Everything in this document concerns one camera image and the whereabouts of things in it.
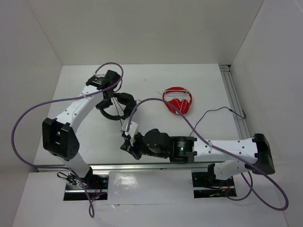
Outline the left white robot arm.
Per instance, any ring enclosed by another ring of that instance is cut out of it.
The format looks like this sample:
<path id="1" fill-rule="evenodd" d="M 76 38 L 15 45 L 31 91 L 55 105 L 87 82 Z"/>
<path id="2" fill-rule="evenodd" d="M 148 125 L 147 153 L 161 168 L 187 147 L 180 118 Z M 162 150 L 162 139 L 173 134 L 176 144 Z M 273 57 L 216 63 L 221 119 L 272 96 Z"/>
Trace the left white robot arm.
<path id="1" fill-rule="evenodd" d="M 55 118 L 45 118 L 42 123 L 43 148 L 78 175 L 76 182 L 83 189 L 101 179 L 93 174 L 92 168 L 79 153 L 77 129 L 104 97 L 113 94 L 120 80 L 121 76 L 112 70 L 108 70 L 103 77 L 92 76 L 75 101 Z"/>

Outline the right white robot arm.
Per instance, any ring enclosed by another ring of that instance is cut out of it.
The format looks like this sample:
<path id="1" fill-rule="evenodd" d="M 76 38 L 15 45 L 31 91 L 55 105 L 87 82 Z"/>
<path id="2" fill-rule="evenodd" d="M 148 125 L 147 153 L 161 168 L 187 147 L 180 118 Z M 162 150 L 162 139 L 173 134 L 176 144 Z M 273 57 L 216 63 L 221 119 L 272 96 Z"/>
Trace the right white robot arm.
<path id="1" fill-rule="evenodd" d="M 168 159 L 173 164 L 208 163 L 207 181 L 218 185 L 222 180 L 251 171 L 272 175 L 275 167 L 265 135 L 257 133 L 244 140 L 202 140 L 197 137 L 169 136 L 152 129 L 145 135 L 123 132 L 120 149 L 134 159 L 150 156 Z"/>

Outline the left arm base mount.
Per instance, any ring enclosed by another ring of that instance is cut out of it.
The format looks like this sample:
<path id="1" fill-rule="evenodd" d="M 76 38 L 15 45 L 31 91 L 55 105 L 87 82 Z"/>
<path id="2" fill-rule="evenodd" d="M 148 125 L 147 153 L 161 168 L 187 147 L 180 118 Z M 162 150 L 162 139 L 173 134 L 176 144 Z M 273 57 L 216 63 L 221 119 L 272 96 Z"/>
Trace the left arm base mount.
<path id="1" fill-rule="evenodd" d="M 66 180 L 66 186 L 64 191 L 64 201 L 87 201 L 88 198 L 81 187 L 78 179 L 72 174 L 65 174 L 63 172 L 58 172 L 57 177 Z M 105 201 L 108 197 L 108 175 L 100 175 L 101 179 L 96 180 L 92 183 L 92 186 L 87 186 L 85 183 L 85 188 L 92 201 Z"/>

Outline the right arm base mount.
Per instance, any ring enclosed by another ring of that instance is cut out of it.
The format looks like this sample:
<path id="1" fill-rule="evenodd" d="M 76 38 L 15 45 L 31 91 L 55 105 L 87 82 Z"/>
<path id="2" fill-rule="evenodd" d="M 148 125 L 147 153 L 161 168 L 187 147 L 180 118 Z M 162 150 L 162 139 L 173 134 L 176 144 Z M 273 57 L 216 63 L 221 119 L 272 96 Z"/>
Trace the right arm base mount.
<path id="1" fill-rule="evenodd" d="M 192 184 L 195 199 L 236 197 L 235 182 L 233 177 L 227 180 L 208 178 L 207 167 L 191 169 Z"/>

